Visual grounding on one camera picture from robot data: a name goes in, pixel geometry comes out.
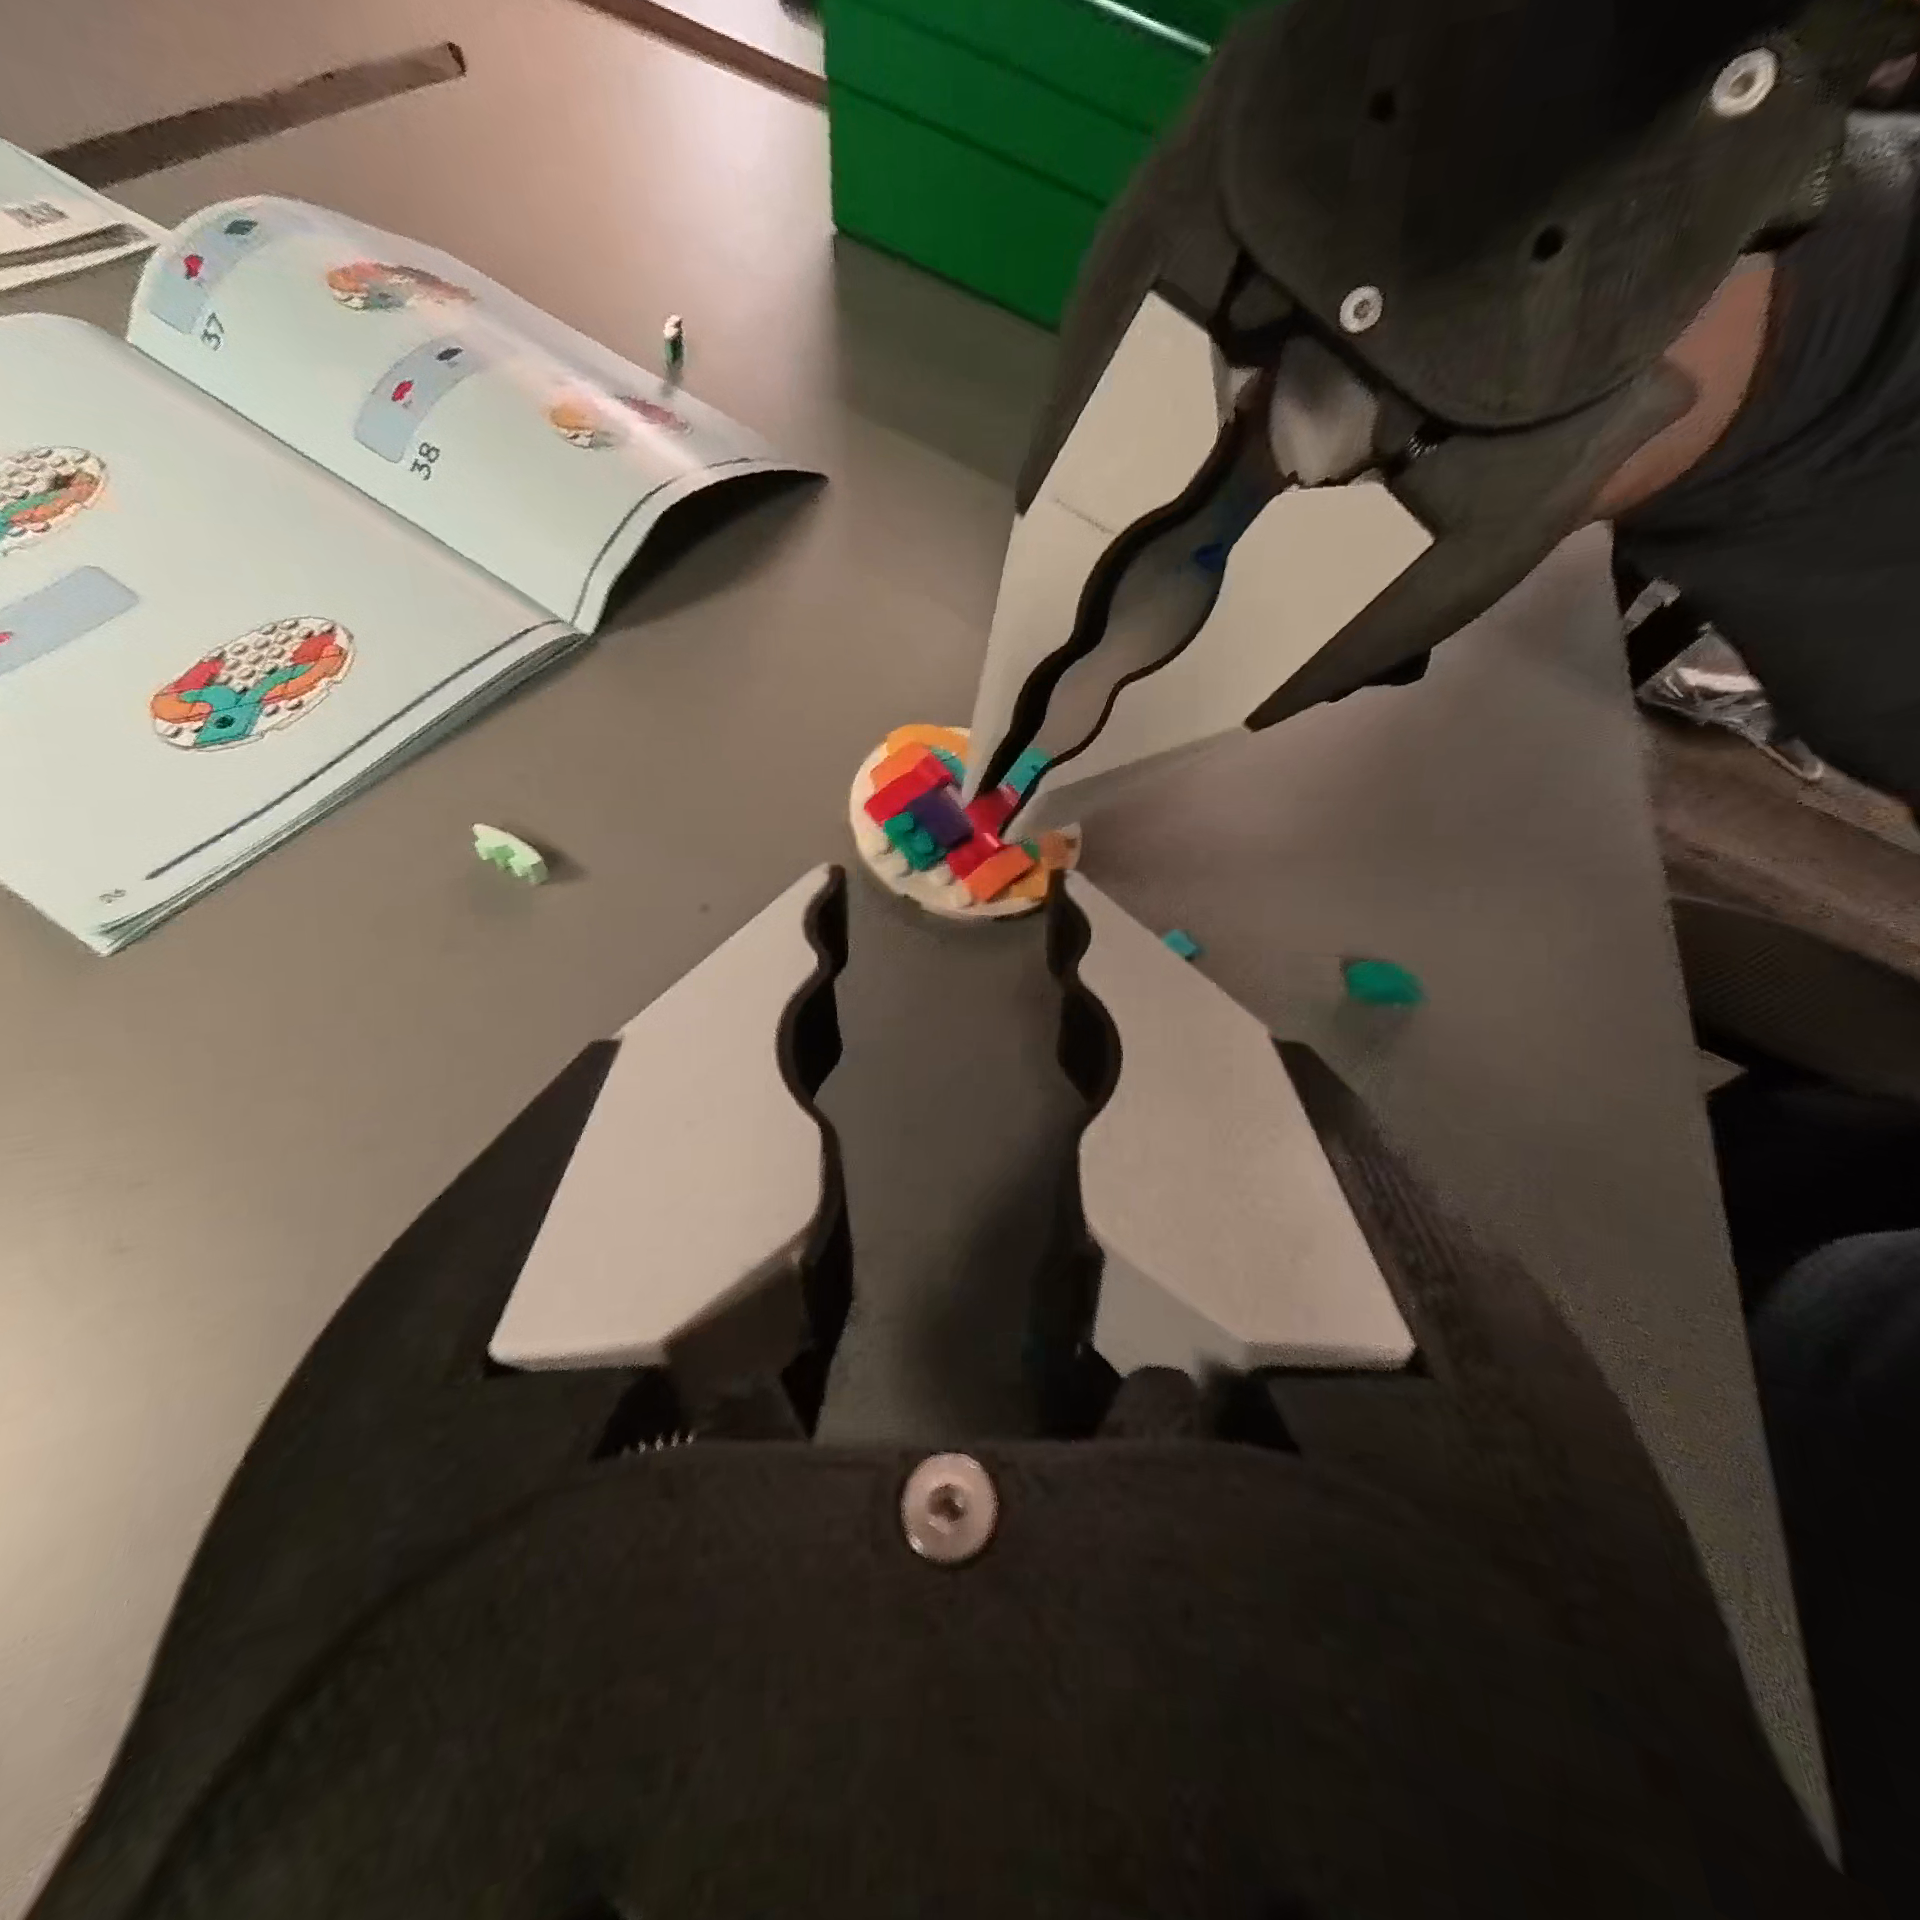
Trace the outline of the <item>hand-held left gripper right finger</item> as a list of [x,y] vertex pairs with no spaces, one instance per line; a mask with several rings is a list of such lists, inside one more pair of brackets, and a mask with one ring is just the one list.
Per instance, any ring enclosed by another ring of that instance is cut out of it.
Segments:
[[1080,873],[1064,982],[1113,1048],[1080,1209],[1091,1348],[1116,1374],[1396,1374],[1416,1337],[1270,1029]]

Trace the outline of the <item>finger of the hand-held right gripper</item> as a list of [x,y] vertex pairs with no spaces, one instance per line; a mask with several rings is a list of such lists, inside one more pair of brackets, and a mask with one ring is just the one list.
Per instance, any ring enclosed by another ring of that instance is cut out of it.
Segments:
[[1256,515],[1252,386],[1160,292],[1015,516],[972,714],[972,792],[1017,809],[1244,722],[1231,555]]
[[1027,800],[1081,800],[1244,732],[1432,544],[1388,483],[1366,476],[1265,502],[1210,600],[1198,564],[1151,562],[1148,586],[1120,592],[1118,638],[1047,709],[1047,768]]

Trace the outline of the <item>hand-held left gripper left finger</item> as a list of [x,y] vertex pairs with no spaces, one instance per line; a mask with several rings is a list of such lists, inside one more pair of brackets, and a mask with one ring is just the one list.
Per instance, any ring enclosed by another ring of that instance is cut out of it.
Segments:
[[612,1035],[488,1344],[518,1374],[774,1370],[810,1333],[802,1270],[838,1192],[818,1091],[838,1067],[849,878],[820,864]]

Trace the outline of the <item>round colourful lego build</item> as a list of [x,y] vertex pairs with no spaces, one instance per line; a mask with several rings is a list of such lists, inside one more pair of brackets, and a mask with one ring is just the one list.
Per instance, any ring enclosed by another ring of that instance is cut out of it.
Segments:
[[867,756],[849,796],[855,851],[876,883],[951,923],[1020,921],[1041,912],[1056,873],[1080,869],[1080,827],[1017,825],[1047,756],[1030,750],[996,786],[966,798],[962,726],[906,724]]

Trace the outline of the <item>lego instruction booklet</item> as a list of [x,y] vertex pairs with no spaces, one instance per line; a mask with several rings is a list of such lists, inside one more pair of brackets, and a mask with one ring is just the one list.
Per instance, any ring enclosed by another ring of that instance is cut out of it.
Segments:
[[121,331],[2,340],[2,883],[94,953],[587,643],[695,497],[816,478],[297,198],[164,234]]
[[168,228],[2,140],[2,294],[155,252]]

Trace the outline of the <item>closed lego instruction booklet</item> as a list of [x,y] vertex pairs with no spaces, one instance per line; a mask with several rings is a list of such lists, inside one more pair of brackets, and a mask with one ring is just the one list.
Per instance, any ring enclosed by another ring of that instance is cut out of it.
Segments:
[[2,140],[2,294],[155,252],[168,228]]

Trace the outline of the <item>green plastic bin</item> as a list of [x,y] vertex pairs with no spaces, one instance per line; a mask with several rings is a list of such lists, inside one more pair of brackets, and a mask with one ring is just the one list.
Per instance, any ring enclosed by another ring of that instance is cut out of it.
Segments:
[[828,2],[840,235],[1056,329],[1244,4]]

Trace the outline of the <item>clear plastic bag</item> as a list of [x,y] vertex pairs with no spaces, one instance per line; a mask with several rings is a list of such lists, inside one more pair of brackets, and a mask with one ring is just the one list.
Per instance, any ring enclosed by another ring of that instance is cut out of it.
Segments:
[[1624,605],[1624,641],[1635,698],[1657,718],[1715,729],[1763,753],[1804,784],[1830,768],[1791,736],[1763,684],[1689,600],[1670,584],[1647,584]]

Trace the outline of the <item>person's leg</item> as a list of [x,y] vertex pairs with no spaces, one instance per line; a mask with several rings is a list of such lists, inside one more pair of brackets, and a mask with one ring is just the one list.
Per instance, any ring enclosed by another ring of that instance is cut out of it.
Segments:
[[1919,1234],[1796,1262],[1748,1346],[1840,1853],[1919,1915]]

